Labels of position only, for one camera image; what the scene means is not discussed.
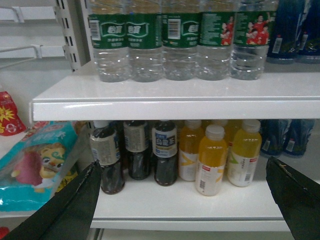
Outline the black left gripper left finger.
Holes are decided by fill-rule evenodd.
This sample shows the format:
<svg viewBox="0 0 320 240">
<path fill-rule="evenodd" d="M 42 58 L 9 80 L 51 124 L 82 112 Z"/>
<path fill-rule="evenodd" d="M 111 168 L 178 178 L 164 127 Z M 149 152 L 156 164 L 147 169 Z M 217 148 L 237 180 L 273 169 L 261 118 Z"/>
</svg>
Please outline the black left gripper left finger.
<svg viewBox="0 0 320 240">
<path fill-rule="evenodd" d="M 99 197 L 102 168 L 92 162 L 4 240 L 85 240 Z"/>
</svg>

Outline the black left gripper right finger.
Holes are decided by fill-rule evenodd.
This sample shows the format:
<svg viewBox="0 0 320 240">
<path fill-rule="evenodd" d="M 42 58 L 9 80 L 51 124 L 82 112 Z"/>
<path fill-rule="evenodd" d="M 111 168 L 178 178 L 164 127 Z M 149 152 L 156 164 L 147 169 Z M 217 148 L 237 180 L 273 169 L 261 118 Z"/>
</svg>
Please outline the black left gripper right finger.
<svg viewBox="0 0 320 240">
<path fill-rule="evenodd" d="M 296 240 L 320 238 L 320 185 L 271 156 L 266 163 L 271 195 Z"/>
</svg>

